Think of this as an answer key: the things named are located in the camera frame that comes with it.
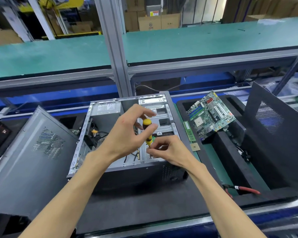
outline motherboard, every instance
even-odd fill
[[[196,101],[187,114],[194,122],[194,130],[201,140],[235,120],[233,114],[213,90],[201,100]]]

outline pliers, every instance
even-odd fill
[[[223,189],[228,194],[228,196],[231,197],[232,199],[233,199],[233,196],[228,192],[228,188],[237,189],[237,190],[244,190],[244,191],[247,191],[247,192],[250,192],[250,193],[253,193],[253,194],[257,194],[257,195],[261,194],[258,190],[255,190],[255,189],[252,189],[252,188],[223,184]]]

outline left hand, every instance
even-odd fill
[[[118,118],[108,136],[94,152],[100,152],[101,156],[110,163],[135,152],[158,127],[157,124],[151,124],[136,135],[133,126],[143,130],[137,119],[142,118],[144,120],[146,119],[145,115],[152,117],[157,114],[139,104],[134,104]]]

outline yellow and black screwdriver handle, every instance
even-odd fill
[[[150,119],[145,119],[142,122],[142,127],[144,128],[144,130],[151,124],[151,120]],[[150,135],[147,139],[146,139],[146,144],[150,147],[150,145],[152,144],[152,135]]]

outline person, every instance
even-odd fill
[[[145,115],[152,117],[156,114],[135,104],[120,116],[100,147],[87,154],[75,176],[19,237],[70,237],[97,182],[108,166],[135,152],[157,129],[157,124],[151,124],[138,135],[135,134],[133,126],[143,130],[136,121],[139,117],[146,119]],[[186,169],[201,192],[222,238],[266,237],[213,179],[205,165],[194,158],[178,136],[157,137],[151,148],[147,149],[147,153]]]

